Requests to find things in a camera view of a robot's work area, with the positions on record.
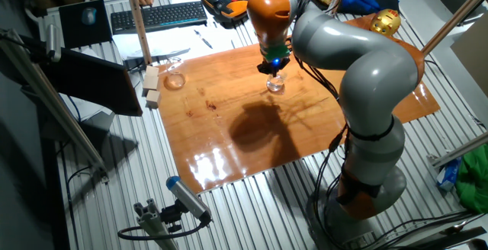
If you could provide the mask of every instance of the black keyboard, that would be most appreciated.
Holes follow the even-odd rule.
[[[146,32],[205,24],[207,15],[201,2],[185,2],[142,9]],[[112,13],[114,34],[137,33],[131,11]]]

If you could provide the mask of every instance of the wooden board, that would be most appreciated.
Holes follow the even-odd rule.
[[[175,164],[195,192],[328,149],[344,126],[337,102],[293,57],[282,95],[267,90],[261,61],[257,44],[191,59],[179,67],[186,85],[162,88],[159,111]],[[344,73],[323,71],[337,89]],[[405,123],[438,109],[420,84],[394,113]]]

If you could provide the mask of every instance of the black strap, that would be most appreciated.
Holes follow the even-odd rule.
[[[377,197],[380,193],[381,185],[369,185],[355,180],[344,170],[344,164],[342,165],[341,170],[341,180],[346,189],[345,194],[336,198],[337,202],[341,205],[351,203],[359,192],[365,192],[371,197]]]
[[[362,136],[362,135],[356,133],[355,131],[353,131],[351,129],[351,127],[349,127],[349,132],[351,133],[351,135],[353,135],[357,139],[367,140],[367,141],[378,141],[381,138],[385,137],[389,132],[391,132],[394,124],[395,124],[395,119],[393,118],[393,115],[392,115],[390,126],[388,127],[388,129],[386,131],[382,132],[379,135]]]

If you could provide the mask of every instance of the metal rail table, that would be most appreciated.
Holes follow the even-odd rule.
[[[128,0],[104,0],[108,16],[113,12],[129,11]],[[155,0],[155,5],[171,4],[172,0]],[[214,26],[208,14],[209,25]],[[337,14],[339,20],[355,18]],[[49,24],[61,27],[57,8],[40,19],[40,35]],[[229,49],[257,43],[249,21],[237,22],[226,31]],[[419,39],[408,21],[396,36],[422,49]],[[122,64],[113,42],[97,43],[91,48],[103,59]],[[432,56],[427,59],[435,61]],[[143,73],[137,73],[141,79]],[[441,106],[441,110],[427,117],[404,124],[405,151],[397,165],[408,180],[402,197],[372,223],[378,237],[397,224],[420,217],[441,216],[462,210],[455,194],[442,194],[435,185],[435,170],[427,155],[443,156],[479,136],[484,130],[477,126],[467,112],[458,90],[449,86],[448,77],[436,66],[426,64],[424,83]],[[136,86],[141,98],[142,83]],[[176,239],[180,249],[314,249],[325,248],[319,232],[308,224],[307,198],[313,192],[319,166],[324,160],[320,152],[295,162],[249,176],[241,181],[225,184],[200,194],[212,210],[214,222],[210,228],[194,235]],[[73,197],[72,214],[66,198],[65,182],[62,190],[65,201],[66,224],[71,249],[157,249],[154,242],[130,242],[119,239],[117,231],[136,226],[133,204],[154,198],[159,208],[172,205],[175,198],[166,190],[165,181],[177,175],[171,147],[158,110],[143,108],[142,117],[116,116],[105,140],[101,155],[105,160],[110,181],[100,182],[97,173],[73,178],[69,190]],[[332,155],[325,173],[325,184],[340,172],[340,151]],[[87,165],[87,160],[74,146],[67,146],[58,157],[62,181]],[[196,226],[191,216],[184,216],[183,230]],[[416,239],[428,236],[423,232]],[[398,236],[394,233],[387,239]]]

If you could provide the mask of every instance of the blue light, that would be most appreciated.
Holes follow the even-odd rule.
[[[273,66],[278,66],[280,64],[280,59],[273,59],[273,61],[271,62],[271,64]]]

